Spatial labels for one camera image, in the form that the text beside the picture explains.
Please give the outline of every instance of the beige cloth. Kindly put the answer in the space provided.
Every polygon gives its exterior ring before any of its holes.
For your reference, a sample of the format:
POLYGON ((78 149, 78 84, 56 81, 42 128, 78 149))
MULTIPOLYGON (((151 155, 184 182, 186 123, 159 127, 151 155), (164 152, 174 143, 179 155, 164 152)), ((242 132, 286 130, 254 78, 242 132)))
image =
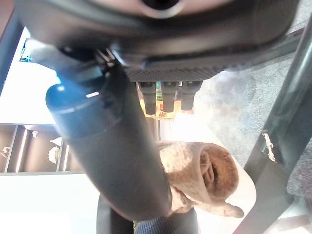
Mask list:
POLYGON ((173 195, 172 213, 197 206, 217 215, 244 216, 225 202, 238 185, 237 168, 226 149, 199 142, 160 142, 158 148, 173 195))

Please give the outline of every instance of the person's leg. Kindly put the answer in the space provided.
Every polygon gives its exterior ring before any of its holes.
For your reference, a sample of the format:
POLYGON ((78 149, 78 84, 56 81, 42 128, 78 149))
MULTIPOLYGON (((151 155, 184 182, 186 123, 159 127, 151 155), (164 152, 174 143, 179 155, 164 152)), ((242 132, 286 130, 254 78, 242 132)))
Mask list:
POLYGON ((197 215, 194 209, 185 214, 172 214, 139 222, 137 234, 198 234, 197 215))

